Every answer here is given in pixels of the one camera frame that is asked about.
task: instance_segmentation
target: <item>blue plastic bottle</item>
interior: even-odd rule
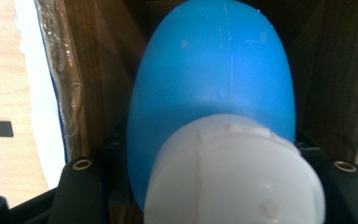
[[[190,0],[153,34],[131,99],[128,169],[142,209],[164,142],[213,114],[253,119],[294,141],[292,80],[282,43],[257,10],[231,0]]]

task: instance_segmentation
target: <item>white cap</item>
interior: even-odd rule
[[[156,159],[146,224],[323,223],[324,193],[288,141],[237,115],[174,133]]]

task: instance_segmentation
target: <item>plastic bottle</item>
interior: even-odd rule
[[[297,148],[251,119],[219,114],[163,145],[145,224],[324,223],[324,193]]]
[[[164,142],[214,114],[241,115],[295,139],[290,70],[269,21],[240,2],[190,0],[153,34],[133,89],[128,169],[142,209]]]

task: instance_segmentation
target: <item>screw hole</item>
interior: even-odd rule
[[[335,161],[333,164],[341,171],[345,171],[348,173],[355,173],[357,171],[356,167],[345,161]]]
[[[74,163],[74,165],[72,165],[72,168],[74,170],[85,170],[89,167],[91,167],[92,165],[92,161],[91,160],[80,160]]]

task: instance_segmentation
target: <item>wooden surface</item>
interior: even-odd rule
[[[29,87],[13,0],[0,0],[0,120],[13,138],[0,137],[0,195],[15,206],[48,189],[32,132]]]

